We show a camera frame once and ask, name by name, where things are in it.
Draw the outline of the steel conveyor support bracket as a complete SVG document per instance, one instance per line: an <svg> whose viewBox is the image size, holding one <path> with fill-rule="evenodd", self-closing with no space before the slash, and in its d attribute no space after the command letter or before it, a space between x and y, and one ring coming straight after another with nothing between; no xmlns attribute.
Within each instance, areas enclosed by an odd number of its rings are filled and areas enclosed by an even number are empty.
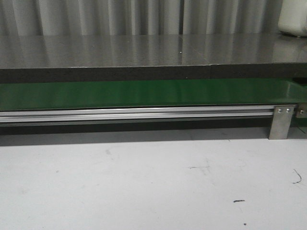
<svg viewBox="0 0 307 230"><path fill-rule="evenodd" d="M270 140L287 139L295 105L279 105L274 108Z"/></svg>

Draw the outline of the aluminium conveyor side rail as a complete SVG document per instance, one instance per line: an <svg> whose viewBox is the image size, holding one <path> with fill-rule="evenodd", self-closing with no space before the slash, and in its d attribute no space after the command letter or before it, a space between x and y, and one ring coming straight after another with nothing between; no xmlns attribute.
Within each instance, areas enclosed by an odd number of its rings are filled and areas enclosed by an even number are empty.
<svg viewBox="0 0 307 230"><path fill-rule="evenodd" d="M277 107L293 114L295 104L283 105L229 105L229 106L184 106L184 107L135 107L77 110L33 110L0 113L0 122L70 122L96 120L172 119L207 117L271 116Z"/></svg>

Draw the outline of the steel conveyor end plate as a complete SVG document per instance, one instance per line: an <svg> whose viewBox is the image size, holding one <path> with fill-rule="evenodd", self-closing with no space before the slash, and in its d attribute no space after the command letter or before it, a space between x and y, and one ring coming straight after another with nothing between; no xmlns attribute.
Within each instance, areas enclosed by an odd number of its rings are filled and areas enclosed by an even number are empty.
<svg viewBox="0 0 307 230"><path fill-rule="evenodd" d="M296 118L307 118L307 103L299 103L296 108Z"/></svg>

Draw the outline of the white plastic box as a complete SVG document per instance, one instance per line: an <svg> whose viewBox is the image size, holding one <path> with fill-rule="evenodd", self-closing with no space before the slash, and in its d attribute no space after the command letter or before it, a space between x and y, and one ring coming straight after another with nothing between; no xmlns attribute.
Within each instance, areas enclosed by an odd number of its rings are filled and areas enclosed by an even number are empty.
<svg viewBox="0 0 307 230"><path fill-rule="evenodd" d="M307 1L283 0L278 20L278 29L282 33L307 36Z"/></svg>

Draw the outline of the dark grey raised platform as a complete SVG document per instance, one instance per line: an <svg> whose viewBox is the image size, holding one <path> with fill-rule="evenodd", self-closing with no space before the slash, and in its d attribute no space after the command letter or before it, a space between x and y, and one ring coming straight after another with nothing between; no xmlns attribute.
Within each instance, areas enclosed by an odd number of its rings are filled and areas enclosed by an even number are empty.
<svg viewBox="0 0 307 230"><path fill-rule="evenodd" d="M282 34L2 36L1 83L286 78L307 40Z"/></svg>

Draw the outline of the grey pleated curtain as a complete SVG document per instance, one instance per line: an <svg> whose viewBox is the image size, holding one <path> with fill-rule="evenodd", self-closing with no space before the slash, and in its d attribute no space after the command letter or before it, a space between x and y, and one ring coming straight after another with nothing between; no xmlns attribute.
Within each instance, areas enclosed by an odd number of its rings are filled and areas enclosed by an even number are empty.
<svg viewBox="0 0 307 230"><path fill-rule="evenodd" d="M280 0L3 0L2 35L276 32Z"/></svg>

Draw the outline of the green conveyor belt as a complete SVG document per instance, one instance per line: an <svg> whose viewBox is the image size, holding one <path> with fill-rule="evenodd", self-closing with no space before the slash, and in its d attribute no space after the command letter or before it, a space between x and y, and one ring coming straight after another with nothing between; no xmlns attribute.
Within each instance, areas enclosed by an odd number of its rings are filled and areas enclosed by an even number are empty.
<svg viewBox="0 0 307 230"><path fill-rule="evenodd" d="M296 104L307 89L287 79L135 80L11 83L2 111L208 104Z"/></svg>

